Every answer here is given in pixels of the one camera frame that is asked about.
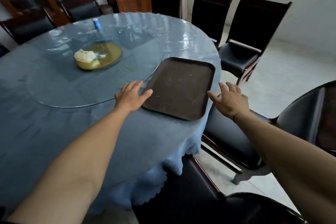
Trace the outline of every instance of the plastic tray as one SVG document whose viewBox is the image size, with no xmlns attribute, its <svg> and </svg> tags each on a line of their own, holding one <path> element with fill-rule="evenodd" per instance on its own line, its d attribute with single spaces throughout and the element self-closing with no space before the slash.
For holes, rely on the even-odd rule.
<svg viewBox="0 0 336 224">
<path fill-rule="evenodd" d="M 184 120 L 205 114 L 215 67 L 207 62 L 167 58 L 159 65 L 145 90 L 153 94 L 142 105 Z"/>
</svg>

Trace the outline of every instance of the black leather chair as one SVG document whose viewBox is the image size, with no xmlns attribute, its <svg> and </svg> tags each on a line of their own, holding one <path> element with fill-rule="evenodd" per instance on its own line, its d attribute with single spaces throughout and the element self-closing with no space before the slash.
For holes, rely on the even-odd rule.
<svg viewBox="0 0 336 224">
<path fill-rule="evenodd" d="M 56 28 L 56 25 L 44 8 L 32 13 L 23 14 L 16 18 L 1 21 L 0 25 L 18 44 L 24 44 Z"/>
<path fill-rule="evenodd" d="M 191 23 L 213 39 L 218 48 L 232 0 L 194 0 Z"/>
<path fill-rule="evenodd" d="M 139 224 L 286 224 L 303 223 L 288 207 L 253 193 L 219 192 L 194 156 L 182 157 L 180 176 L 168 172 L 161 192 L 132 209 Z"/>
<path fill-rule="evenodd" d="M 71 22 L 103 15 L 97 0 L 64 0 L 61 2 L 61 7 Z"/>
<path fill-rule="evenodd" d="M 334 87 L 336 87 L 336 82 L 330 82 L 309 91 L 291 103 L 276 118 L 268 119 L 258 113 L 251 112 L 260 119 L 319 146 L 317 138 L 321 137 L 318 130 L 321 117 L 323 117 L 321 113 L 325 102 L 325 92 L 326 89 Z M 202 141 L 242 170 L 236 169 L 204 145 L 201 146 L 208 154 L 236 173 L 232 180 L 234 184 L 239 184 L 240 181 L 248 180 L 252 176 L 270 173 L 262 158 L 253 149 L 247 136 L 231 119 L 223 116 L 215 106 L 212 106 L 210 110 Z M 332 149 L 327 150 L 327 152 L 332 154 Z"/>
<path fill-rule="evenodd" d="M 0 43 L 0 58 L 7 54 L 9 50 Z"/>
<path fill-rule="evenodd" d="M 237 85 L 248 81 L 291 4 L 240 0 L 226 44 L 218 49 L 222 70 L 237 77 Z"/>
<path fill-rule="evenodd" d="M 152 0 L 152 13 L 181 18 L 181 0 Z"/>
</svg>

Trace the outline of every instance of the hand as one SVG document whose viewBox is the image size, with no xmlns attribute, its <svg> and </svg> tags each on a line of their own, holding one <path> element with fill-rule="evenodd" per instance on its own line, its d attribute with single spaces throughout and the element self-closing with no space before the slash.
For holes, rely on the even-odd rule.
<svg viewBox="0 0 336 224">
<path fill-rule="evenodd" d="M 137 83 L 137 81 L 125 84 L 121 88 L 121 93 L 114 94 L 115 105 L 114 109 L 121 109 L 127 113 L 127 115 L 135 112 L 140 106 L 148 99 L 153 90 L 147 90 L 141 96 L 138 96 L 138 91 L 143 81 Z"/>
<path fill-rule="evenodd" d="M 216 96 L 215 93 L 208 91 L 208 96 L 215 104 L 217 110 L 231 120 L 238 113 L 250 114 L 247 96 L 242 94 L 241 89 L 237 85 L 233 85 L 231 82 L 226 82 L 226 85 L 229 90 L 223 83 L 219 83 L 222 92 L 221 98 Z"/>
</svg>

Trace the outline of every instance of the person's left hand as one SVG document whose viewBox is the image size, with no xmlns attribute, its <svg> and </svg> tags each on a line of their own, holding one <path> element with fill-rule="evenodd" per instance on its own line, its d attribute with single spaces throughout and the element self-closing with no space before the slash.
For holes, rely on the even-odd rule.
<svg viewBox="0 0 336 224">
<path fill-rule="evenodd" d="M 145 100 L 152 95 L 153 90 L 147 90 L 141 96 L 138 96 L 138 91 L 143 81 L 140 81 L 137 84 L 136 83 L 137 81 L 125 84 L 121 88 L 121 93 L 118 92 L 114 94 L 114 109 L 123 110 L 127 115 L 129 115 L 139 109 Z"/>
</svg>

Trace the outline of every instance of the round dining table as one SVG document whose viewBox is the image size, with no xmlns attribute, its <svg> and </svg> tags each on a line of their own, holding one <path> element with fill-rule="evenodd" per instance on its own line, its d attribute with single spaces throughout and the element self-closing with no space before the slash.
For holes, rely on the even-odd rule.
<svg viewBox="0 0 336 224">
<path fill-rule="evenodd" d="M 121 13 L 58 27 L 0 58 L 0 205 L 11 212 L 32 191 L 48 165 L 67 145 L 110 112 L 114 93 L 143 80 L 141 91 L 163 59 L 221 63 L 212 40 L 191 23 L 160 14 Z M 98 40 L 122 50 L 115 64 L 93 71 L 78 68 L 74 53 Z M 149 201 L 164 186 L 164 168 L 182 173 L 184 154 L 198 154 L 212 102 L 197 121 L 144 108 L 123 124 L 103 186 L 89 213 L 109 205 Z"/>
</svg>

